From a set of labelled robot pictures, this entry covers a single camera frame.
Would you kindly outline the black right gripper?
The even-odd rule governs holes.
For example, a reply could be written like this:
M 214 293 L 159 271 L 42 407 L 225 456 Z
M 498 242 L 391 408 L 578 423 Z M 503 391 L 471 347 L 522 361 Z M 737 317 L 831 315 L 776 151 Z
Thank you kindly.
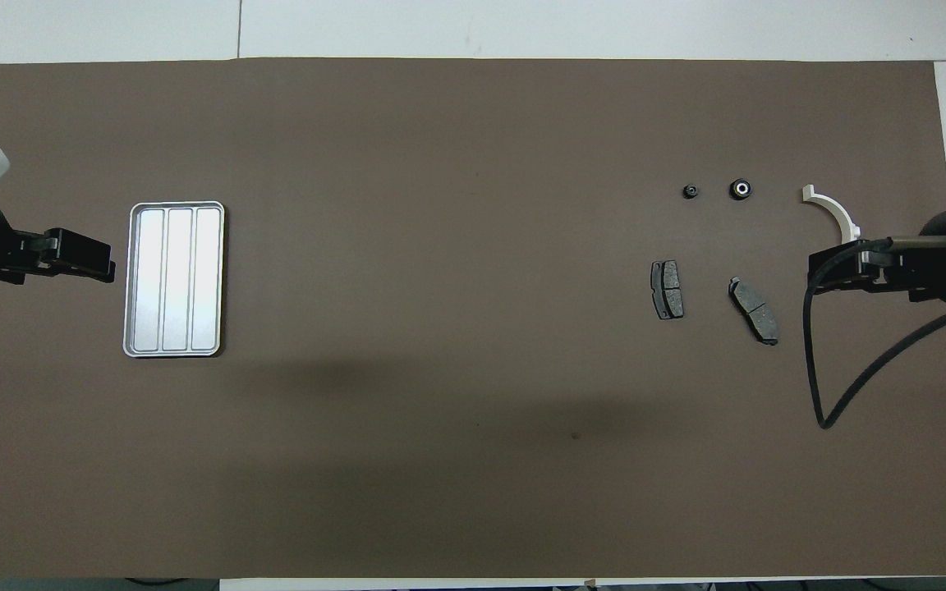
M 946 212 L 931 218 L 920 231 L 921 238 L 946 236 Z M 838 254 L 854 245 L 837 245 L 808 255 L 808 280 Z M 872 270 L 875 287 L 868 291 L 905 291 L 912 302 L 942 300 L 946 303 L 946 247 L 917 250 L 868 251 L 859 255 L 864 268 Z M 842 259 L 823 274 L 814 293 L 841 291 L 842 285 L 859 277 L 856 256 Z

